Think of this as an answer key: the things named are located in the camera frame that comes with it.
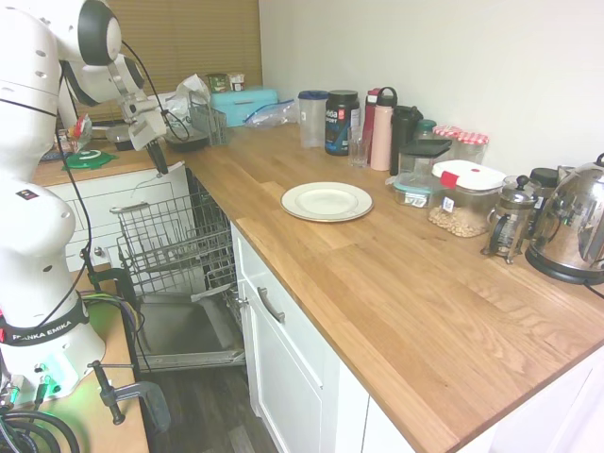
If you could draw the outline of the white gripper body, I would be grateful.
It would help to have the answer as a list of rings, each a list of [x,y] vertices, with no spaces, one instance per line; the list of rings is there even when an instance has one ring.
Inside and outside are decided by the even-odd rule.
[[[167,131],[159,107],[127,105],[126,118],[129,139],[137,151],[143,150]]]

